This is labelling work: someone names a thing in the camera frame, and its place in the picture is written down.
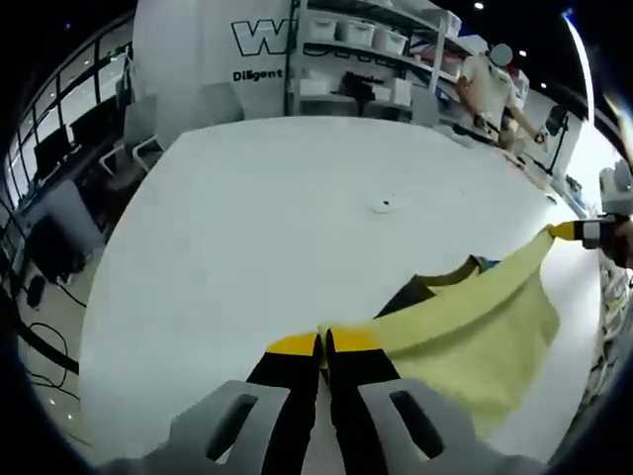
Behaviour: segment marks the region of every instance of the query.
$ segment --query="white tabletop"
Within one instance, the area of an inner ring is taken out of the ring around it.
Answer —
[[[393,212],[383,214],[389,200]],[[140,456],[268,343],[375,316],[413,273],[501,259],[575,218],[485,146],[391,122],[284,118],[183,136],[137,191],[96,273],[81,343],[97,449]],[[547,460],[578,408],[598,326],[597,258],[541,268],[561,327],[494,448]]]

